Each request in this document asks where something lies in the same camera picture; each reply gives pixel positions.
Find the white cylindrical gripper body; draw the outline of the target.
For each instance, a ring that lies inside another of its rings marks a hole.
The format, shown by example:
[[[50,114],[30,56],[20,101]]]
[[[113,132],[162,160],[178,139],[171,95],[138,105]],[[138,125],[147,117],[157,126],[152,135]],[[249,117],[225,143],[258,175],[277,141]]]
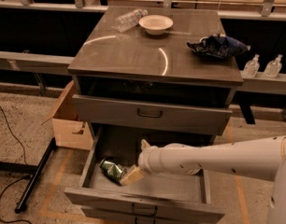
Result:
[[[162,162],[165,152],[165,147],[144,147],[138,157],[138,167],[148,174],[166,173],[167,170]]]

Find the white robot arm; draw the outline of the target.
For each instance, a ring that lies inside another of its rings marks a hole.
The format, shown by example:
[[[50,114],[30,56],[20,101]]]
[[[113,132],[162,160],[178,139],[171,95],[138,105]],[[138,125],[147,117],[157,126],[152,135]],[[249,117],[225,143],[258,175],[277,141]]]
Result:
[[[137,164],[122,177],[131,185],[151,174],[191,175],[201,169],[272,181],[266,224],[286,224],[286,135],[206,147],[141,142]]]

